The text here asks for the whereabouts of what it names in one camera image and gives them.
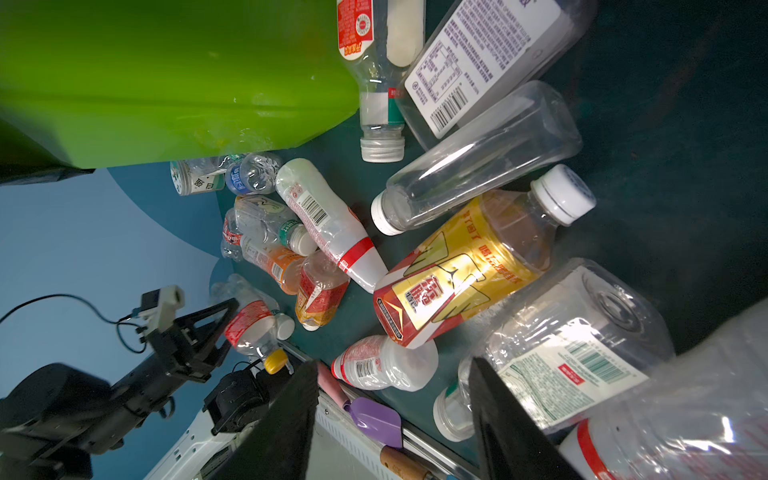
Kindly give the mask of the clear bottle green neck band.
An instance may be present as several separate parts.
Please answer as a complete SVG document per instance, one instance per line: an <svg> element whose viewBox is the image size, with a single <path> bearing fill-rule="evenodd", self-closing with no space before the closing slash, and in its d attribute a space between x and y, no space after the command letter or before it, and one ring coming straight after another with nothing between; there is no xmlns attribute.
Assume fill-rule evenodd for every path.
<svg viewBox="0 0 768 480"><path fill-rule="evenodd" d="M241 196L234 211L238 229L264 245L280 244L303 257L318 249L298 216L282 202L263 195Z"/></svg>

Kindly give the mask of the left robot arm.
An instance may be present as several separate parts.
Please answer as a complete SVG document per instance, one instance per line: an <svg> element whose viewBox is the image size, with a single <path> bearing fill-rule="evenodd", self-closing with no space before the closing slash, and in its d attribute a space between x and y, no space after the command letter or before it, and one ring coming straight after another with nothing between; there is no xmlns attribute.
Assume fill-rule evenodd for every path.
<svg viewBox="0 0 768 480"><path fill-rule="evenodd" d="M226 358L220 343L239 303L230 298L177 316L182 295L146 293L132 313L152 354L111 384L63 363L31 373L1 400L4 479L90 479L91 458L119 449L153 413L171 417L175 392L205 383Z"/></svg>

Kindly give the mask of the green bin with black liner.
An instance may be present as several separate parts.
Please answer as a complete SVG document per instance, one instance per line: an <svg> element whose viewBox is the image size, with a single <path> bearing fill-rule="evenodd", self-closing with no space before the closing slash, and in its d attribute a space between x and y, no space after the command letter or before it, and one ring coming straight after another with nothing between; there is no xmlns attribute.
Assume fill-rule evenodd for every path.
<svg viewBox="0 0 768 480"><path fill-rule="evenodd" d="M1 180L300 146L357 88L329 1L5 1Z"/></svg>

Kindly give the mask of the blue cap clear water bottle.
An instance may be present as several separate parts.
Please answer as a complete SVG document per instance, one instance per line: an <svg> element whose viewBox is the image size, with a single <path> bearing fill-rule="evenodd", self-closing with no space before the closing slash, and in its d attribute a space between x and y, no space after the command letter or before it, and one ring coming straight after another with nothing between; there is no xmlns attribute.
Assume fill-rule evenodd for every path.
<svg viewBox="0 0 768 480"><path fill-rule="evenodd" d="M227 169L225 183L238 196L269 195L276 191L282 166L282 159L274 153L250 153Z"/></svg>

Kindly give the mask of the clear square bottle white cap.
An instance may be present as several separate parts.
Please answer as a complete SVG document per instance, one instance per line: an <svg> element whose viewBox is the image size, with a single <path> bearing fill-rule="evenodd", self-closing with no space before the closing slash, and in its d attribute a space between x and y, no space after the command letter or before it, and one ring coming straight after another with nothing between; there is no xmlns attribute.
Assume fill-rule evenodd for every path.
<svg viewBox="0 0 768 480"><path fill-rule="evenodd" d="M393 174L371 203L372 220L400 235L582 147L564 97L528 82Z"/></svg>

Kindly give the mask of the yellow cap red label bottle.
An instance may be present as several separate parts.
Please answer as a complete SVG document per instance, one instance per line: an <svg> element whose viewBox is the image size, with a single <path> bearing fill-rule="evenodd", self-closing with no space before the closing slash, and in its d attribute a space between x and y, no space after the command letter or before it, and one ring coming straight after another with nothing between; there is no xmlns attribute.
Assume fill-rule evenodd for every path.
<svg viewBox="0 0 768 480"><path fill-rule="evenodd" d="M276 375L288 366L289 358L280 342L295 331L295 321L283 313L278 302L254 287L239 274L210 288L212 303L235 299L238 311L225 328L224 335L232 347L252 361L260 361L264 370Z"/></svg>

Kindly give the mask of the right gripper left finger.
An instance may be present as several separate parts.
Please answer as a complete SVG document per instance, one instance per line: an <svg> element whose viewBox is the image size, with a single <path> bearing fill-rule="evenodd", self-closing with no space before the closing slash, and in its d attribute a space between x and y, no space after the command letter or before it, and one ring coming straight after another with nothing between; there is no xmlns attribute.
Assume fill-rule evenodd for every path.
<svg viewBox="0 0 768 480"><path fill-rule="evenodd" d="M316 361L292 374L253 373L268 390L268 410L247 425L239 445L214 471L214 479L304 479L318 406Z"/></svg>

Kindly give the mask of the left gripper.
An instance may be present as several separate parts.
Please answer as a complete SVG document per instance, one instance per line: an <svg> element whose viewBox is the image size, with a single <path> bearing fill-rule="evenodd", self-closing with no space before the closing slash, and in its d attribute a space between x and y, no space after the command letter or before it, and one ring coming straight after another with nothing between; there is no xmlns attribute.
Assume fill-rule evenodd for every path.
<svg viewBox="0 0 768 480"><path fill-rule="evenodd" d="M127 373L122 382L137 382L140 377L148 377L151 381L166 377L207 382L230 351L231 346L223 340L224 331L239 307L236 299L229 298L177 318L165 332L150 331L148 326L123 320L122 326L133 327L140 341L153 353Z"/></svg>

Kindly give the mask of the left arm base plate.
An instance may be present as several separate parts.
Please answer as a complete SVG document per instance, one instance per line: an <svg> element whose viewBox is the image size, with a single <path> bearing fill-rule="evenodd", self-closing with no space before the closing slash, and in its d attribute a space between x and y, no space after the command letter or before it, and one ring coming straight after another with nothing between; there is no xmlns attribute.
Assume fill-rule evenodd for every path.
<svg viewBox="0 0 768 480"><path fill-rule="evenodd" d="M205 397L203 412L213 426L212 435L238 433L268 410L269 392L250 369L225 375Z"/></svg>

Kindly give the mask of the purple text label bottle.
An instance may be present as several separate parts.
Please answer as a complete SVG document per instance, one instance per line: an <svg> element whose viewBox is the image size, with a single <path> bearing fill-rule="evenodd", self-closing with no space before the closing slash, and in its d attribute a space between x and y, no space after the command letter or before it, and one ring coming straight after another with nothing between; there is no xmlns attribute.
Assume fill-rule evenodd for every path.
<svg viewBox="0 0 768 480"><path fill-rule="evenodd" d="M591 0L455 2L402 83L398 107L425 150L541 76L588 30Z"/></svg>

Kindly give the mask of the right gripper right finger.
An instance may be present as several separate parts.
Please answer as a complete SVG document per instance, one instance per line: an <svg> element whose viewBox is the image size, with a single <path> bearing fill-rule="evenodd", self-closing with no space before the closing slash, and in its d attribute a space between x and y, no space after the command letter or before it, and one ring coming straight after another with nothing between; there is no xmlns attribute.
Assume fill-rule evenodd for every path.
<svg viewBox="0 0 768 480"><path fill-rule="evenodd" d="M482 479L580 477L483 358L471 360L469 392Z"/></svg>

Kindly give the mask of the clear bottle green white label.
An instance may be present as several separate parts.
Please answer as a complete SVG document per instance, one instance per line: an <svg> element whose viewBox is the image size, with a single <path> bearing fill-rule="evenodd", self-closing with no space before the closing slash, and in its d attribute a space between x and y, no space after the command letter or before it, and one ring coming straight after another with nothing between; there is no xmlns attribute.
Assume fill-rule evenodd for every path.
<svg viewBox="0 0 768 480"><path fill-rule="evenodd" d="M435 399L438 431L452 442L474 434L473 358L486 360L547 434L650 378L674 358L667 325L640 294L592 260L574 258L481 315L484 328Z"/></svg>

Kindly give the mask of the tall red white label bottle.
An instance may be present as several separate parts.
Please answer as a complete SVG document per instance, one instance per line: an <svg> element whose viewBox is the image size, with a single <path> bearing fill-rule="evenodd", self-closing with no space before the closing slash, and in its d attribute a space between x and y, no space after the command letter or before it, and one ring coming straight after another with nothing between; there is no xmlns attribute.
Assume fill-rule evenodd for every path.
<svg viewBox="0 0 768 480"><path fill-rule="evenodd" d="M337 47L359 88L362 160L404 158L400 83L425 43L424 0L338 0Z"/></svg>

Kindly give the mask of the orange label white cap bottle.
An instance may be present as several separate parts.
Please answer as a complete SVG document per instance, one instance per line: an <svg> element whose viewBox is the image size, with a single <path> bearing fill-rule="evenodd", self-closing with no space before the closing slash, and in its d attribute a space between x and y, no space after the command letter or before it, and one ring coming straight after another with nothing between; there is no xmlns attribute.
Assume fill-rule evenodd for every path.
<svg viewBox="0 0 768 480"><path fill-rule="evenodd" d="M303 256L279 244L266 244L249 234L242 236L241 249L244 259L267 273L284 293L298 293Z"/></svg>

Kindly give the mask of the gold red label tea bottle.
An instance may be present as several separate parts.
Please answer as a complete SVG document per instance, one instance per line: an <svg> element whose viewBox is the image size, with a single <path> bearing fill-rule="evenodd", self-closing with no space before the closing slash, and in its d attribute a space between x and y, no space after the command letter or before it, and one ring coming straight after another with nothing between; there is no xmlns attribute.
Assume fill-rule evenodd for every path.
<svg viewBox="0 0 768 480"><path fill-rule="evenodd" d="M528 191L489 190L407 255L373 294L379 323L415 349L540 278L560 227L596 205L586 183L557 165Z"/></svg>

